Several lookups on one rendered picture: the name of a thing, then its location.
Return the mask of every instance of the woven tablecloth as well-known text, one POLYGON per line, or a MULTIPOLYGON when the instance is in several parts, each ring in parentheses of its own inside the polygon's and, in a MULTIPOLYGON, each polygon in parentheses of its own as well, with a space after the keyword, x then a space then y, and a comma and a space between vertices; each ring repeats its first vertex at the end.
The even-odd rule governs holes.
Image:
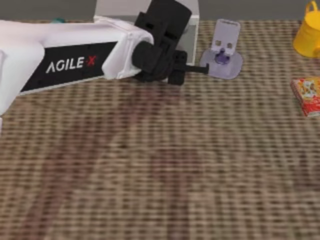
MULTIPOLYGON (((319 240, 320 75, 297 21, 241 21, 240 75, 95 81, 19 96, 0 138, 0 240, 319 240)), ((202 21, 197 62, 215 23, 202 21)))

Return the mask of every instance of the lavender plastic stand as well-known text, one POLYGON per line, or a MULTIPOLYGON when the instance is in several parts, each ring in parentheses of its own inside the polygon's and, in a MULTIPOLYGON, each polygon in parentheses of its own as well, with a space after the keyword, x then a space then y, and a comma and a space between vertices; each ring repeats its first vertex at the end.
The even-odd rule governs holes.
POLYGON ((209 64, 209 75, 220 79, 234 79, 241 72, 242 56, 236 52, 240 23, 218 19, 211 48, 204 51, 200 66, 209 64))

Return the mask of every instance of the teal object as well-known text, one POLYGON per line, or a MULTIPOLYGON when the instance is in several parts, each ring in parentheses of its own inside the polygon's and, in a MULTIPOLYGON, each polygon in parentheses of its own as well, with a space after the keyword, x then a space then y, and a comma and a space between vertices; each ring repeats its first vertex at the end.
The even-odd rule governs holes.
POLYGON ((64 24, 64 23, 66 23, 66 20, 64 20, 63 18, 57 17, 57 18, 53 19, 51 23, 52 24, 64 24))

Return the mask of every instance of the white box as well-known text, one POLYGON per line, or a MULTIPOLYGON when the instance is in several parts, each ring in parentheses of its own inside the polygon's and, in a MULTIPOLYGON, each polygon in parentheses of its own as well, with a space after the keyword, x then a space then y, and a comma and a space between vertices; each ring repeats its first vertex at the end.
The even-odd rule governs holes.
MULTIPOLYGON (((150 2, 151 0, 97 0, 94 16, 135 22, 140 12, 147 11, 150 2)), ((199 2, 198 0, 178 0, 178 2, 189 8, 192 16, 177 49, 186 51, 187 63, 194 65, 200 19, 199 2)))

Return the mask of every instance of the yellow cup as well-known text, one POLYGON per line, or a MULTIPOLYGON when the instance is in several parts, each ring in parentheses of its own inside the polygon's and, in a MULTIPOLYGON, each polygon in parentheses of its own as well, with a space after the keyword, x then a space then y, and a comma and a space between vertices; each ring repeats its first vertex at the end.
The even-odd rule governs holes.
POLYGON ((320 11, 314 0, 306 5, 304 20, 295 36, 293 47, 302 56, 320 58, 320 11))

